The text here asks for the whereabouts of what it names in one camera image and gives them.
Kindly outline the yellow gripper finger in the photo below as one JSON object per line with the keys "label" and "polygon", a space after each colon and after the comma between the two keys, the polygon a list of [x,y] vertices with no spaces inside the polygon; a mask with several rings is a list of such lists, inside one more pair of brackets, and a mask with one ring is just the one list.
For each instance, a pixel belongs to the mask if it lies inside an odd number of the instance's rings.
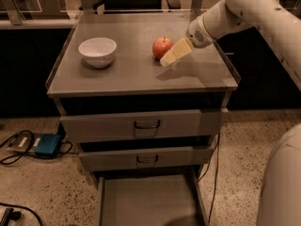
{"label": "yellow gripper finger", "polygon": [[163,67],[171,65],[173,62],[187,56],[193,51],[193,43],[188,38],[178,40],[160,59]]}

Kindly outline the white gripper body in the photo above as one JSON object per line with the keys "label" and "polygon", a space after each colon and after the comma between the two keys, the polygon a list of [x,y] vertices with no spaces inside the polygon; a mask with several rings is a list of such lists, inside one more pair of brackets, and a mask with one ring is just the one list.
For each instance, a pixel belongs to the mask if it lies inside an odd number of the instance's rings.
{"label": "white gripper body", "polygon": [[205,27],[204,15],[199,15],[190,23],[186,30],[186,37],[196,48],[205,48],[215,42]]}

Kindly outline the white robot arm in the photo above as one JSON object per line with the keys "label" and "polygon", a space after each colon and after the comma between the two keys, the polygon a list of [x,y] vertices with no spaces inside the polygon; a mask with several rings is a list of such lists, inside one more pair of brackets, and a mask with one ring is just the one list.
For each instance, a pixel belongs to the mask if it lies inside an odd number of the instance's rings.
{"label": "white robot arm", "polygon": [[[301,83],[301,21],[279,0],[220,0],[198,16],[160,59],[167,67],[216,40],[254,26],[296,85]],[[301,124],[270,152],[262,179],[256,226],[301,226]]]}

